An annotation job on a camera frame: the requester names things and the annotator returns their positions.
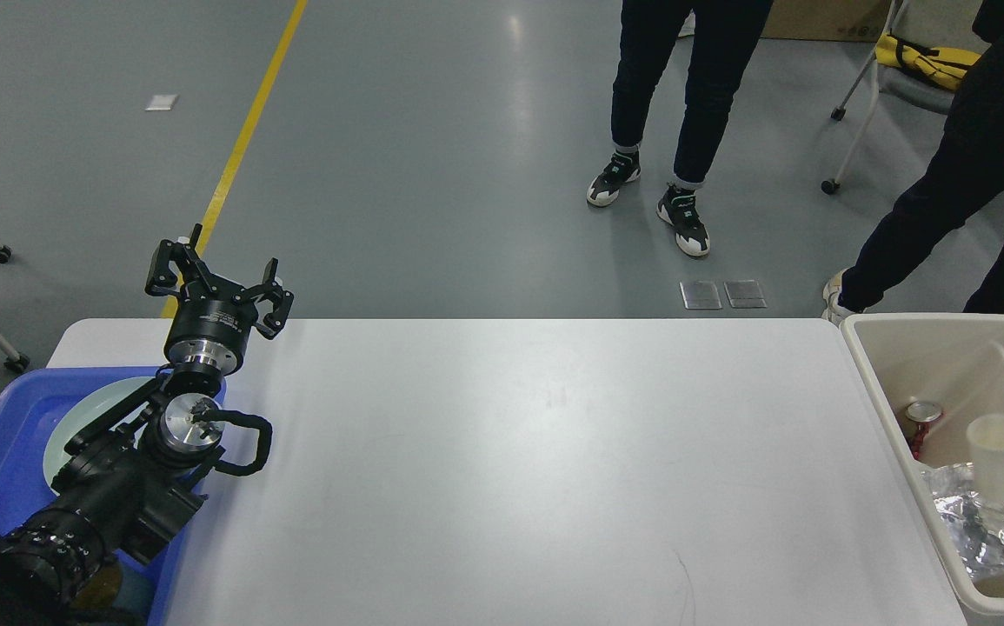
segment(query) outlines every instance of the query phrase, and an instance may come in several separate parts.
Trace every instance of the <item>crumpled foil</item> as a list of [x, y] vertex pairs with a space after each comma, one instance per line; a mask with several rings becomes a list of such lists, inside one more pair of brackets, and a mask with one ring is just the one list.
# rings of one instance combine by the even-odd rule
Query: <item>crumpled foil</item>
[[983, 505], [974, 489], [974, 464], [924, 472], [935, 508], [972, 580], [1004, 574], [1004, 506]]

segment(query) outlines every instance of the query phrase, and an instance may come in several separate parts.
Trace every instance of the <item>plastic bin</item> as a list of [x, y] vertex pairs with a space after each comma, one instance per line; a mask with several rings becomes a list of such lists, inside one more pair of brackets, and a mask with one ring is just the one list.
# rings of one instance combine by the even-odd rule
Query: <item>plastic bin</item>
[[[922, 476], [970, 460], [969, 422], [1004, 412], [1004, 316], [870, 314], [850, 316], [840, 329], [958, 597], [977, 613], [1004, 615], [1004, 575], [972, 582]], [[896, 420], [916, 400], [944, 409], [923, 444], [923, 462], [912, 458]]]
[[[34, 512], [53, 502], [53, 492], [42, 475], [45, 442], [53, 427], [77, 401], [112, 381], [153, 376], [156, 368], [48, 368], [17, 377], [0, 395], [0, 534], [26, 522]], [[153, 600], [149, 626], [160, 626], [177, 562], [184, 542], [181, 532], [151, 565], [144, 567], [116, 552], [124, 570], [149, 580]], [[150, 590], [137, 588], [145, 602]]]

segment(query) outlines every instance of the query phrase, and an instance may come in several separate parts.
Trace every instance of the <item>black pants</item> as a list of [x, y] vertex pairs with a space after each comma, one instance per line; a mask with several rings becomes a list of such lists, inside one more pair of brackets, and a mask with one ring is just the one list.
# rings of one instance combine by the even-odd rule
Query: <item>black pants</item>
[[[1004, 162], [970, 153], [943, 138], [927, 174], [896, 201], [842, 276], [839, 304], [863, 310], [880, 302], [930, 256], [947, 233], [1004, 191]], [[1004, 313], [1004, 245], [966, 313]]]
[[692, 9], [696, 36], [674, 172], [681, 181], [701, 186], [772, 0], [624, 0], [609, 126], [617, 147], [640, 145], [653, 91]]

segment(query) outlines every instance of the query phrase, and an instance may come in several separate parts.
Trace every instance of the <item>yellow bag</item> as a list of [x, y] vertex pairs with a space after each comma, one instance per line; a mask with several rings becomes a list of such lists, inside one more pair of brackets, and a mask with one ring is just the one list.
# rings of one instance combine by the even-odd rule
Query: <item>yellow bag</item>
[[918, 43], [885, 33], [876, 41], [876, 62], [901, 68], [936, 87], [957, 91], [966, 72], [981, 58], [977, 52], [962, 48], [925, 48]]

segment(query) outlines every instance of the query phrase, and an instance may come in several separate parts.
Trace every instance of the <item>yellow line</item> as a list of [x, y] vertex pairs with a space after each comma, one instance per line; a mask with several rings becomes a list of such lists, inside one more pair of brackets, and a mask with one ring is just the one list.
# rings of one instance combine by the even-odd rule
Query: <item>yellow line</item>
[[[282, 68], [282, 61], [286, 58], [286, 52], [289, 51], [289, 44], [296, 31], [296, 24], [300, 23], [300, 16], [304, 12], [307, 0], [296, 0], [294, 12], [289, 16], [289, 23], [286, 24], [286, 30], [282, 32], [282, 39], [278, 41], [274, 58], [270, 59], [270, 66], [266, 68], [266, 75], [262, 77], [262, 85], [258, 88], [255, 101], [250, 104], [247, 120], [243, 123], [243, 129], [239, 131], [239, 138], [235, 139], [231, 156], [227, 160], [227, 166], [224, 166], [224, 174], [220, 176], [220, 182], [216, 185], [211, 202], [208, 203], [208, 210], [204, 211], [204, 218], [200, 221], [200, 225], [204, 229], [201, 230], [200, 240], [197, 242], [197, 254], [204, 254], [204, 249], [208, 247], [208, 239], [212, 237], [212, 231], [216, 229], [220, 211], [224, 209], [224, 202], [227, 202], [227, 195], [231, 192], [231, 183], [235, 182], [239, 167], [243, 165], [243, 155], [247, 153], [247, 145], [250, 143], [252, 135], [255, 134], [255, 127], [258, 127], [258, 119], [262, 117], [262, 110], [266, 107], [266, 100], [274, 88], [274, 81], [278, 78], [278, 70]], [[177, 298], [166, 298], [166, 307], [161, 312], [161, 316], [173, 317], [176, 313]]]

